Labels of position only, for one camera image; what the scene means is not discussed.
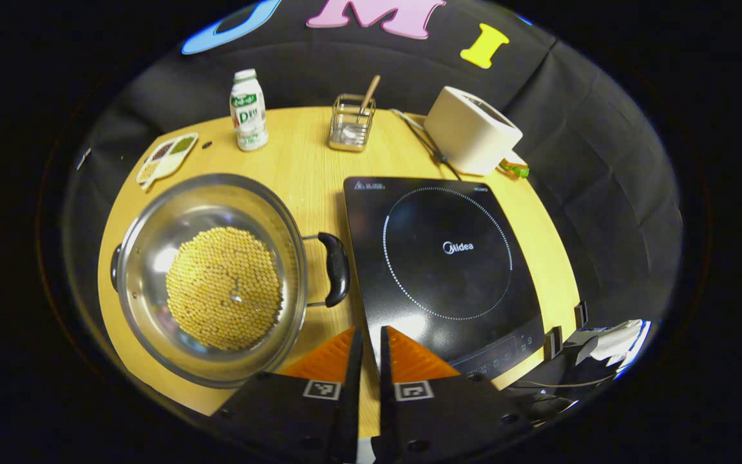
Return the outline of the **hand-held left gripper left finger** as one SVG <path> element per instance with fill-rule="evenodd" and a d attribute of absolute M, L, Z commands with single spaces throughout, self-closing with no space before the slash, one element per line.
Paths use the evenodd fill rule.
<path fill-rule="evenodd" d="M 363 334 L 347 329 L 280 372 L 251 376 L 214 424 L 251 462 L 355 462 L 362 359 Z"/>

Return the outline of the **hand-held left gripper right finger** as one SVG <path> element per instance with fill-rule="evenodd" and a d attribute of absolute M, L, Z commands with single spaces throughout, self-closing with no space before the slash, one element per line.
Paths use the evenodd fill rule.
<path fill-rule="evenodd" d="M 381 329 L 379 463 L 486 463 L 532 431 L 517 403 L 392 326 Z"/>

